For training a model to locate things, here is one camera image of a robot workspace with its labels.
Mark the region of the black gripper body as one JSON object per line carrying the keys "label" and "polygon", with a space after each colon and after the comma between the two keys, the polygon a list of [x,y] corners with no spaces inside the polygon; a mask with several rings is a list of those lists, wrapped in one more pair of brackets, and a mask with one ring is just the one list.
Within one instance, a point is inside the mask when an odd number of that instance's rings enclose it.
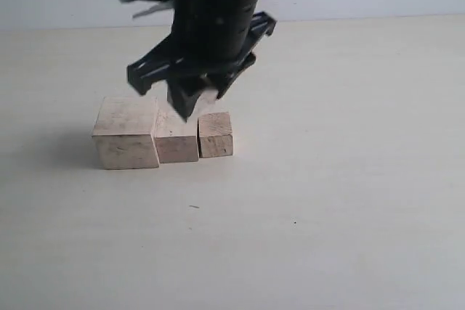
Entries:
{"label": "black gripper body", "polygon": [[243,45],[258,0],[187,0],[174,11],[170,62],[226,65]]}

